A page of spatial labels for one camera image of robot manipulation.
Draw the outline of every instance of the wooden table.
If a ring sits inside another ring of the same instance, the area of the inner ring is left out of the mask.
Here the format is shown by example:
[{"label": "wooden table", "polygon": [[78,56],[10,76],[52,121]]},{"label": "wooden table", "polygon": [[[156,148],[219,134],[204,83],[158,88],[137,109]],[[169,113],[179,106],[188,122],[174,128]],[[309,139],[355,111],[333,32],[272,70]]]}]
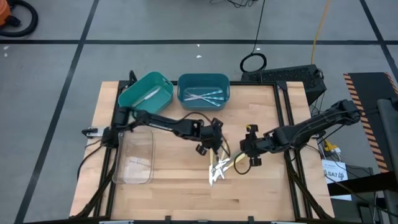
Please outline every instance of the wooden table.
[{"label": "wooden table", "polygon": [[[93,118],[93,126],[109,126],[113,114],[118,82],[103,82]],[[302,83],[288,83],[290,104],[295,123],[310,117]],[[174,91],[173,103],[162,116],[180,119],[188,113],[182,109]],[[280,91],[287,117],[283,95]],[[206,112],[224,122],[223,133],[231,153],[239,151],[247,124],[258,124],[258,136],[279,126],[271,86],[231,86],[231,99],[219,112]],[[155,138],[154,176],[150,184],[116,185],[112,219],[164,220],[294,220],[289,183],[283,153],[263,154],[262,166],[252,167],[246,175],[227,170],[225,180],[208,183],[209,156],[200,156],[197,142],[182,140],[167,131],[152,129]],[[89,147],[85,156],[97,145]],[[81,169],[70,215],[78,213],[98,188],[105,149],[86,161]],[[318,152],[304,148],[301,152],[307,187],[325,211],[333,216],[322,163]],[[247,159],[238,168],[246,167]],[[302,195],[298,190],[300,213],[305,217]],[[104,214],[108,191],[104,193]]]}]

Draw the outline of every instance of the clear plastic container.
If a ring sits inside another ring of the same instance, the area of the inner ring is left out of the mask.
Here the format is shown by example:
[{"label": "clear plastic container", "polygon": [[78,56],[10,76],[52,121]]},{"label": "clear plastic container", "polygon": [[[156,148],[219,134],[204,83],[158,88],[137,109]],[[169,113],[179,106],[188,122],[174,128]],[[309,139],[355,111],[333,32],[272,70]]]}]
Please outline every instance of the clear plastic container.
[{"label": "clear plastic container", "polygon": [[154,135],[147,127],[119,134],[115,184],[148,184],[153,177]]}]

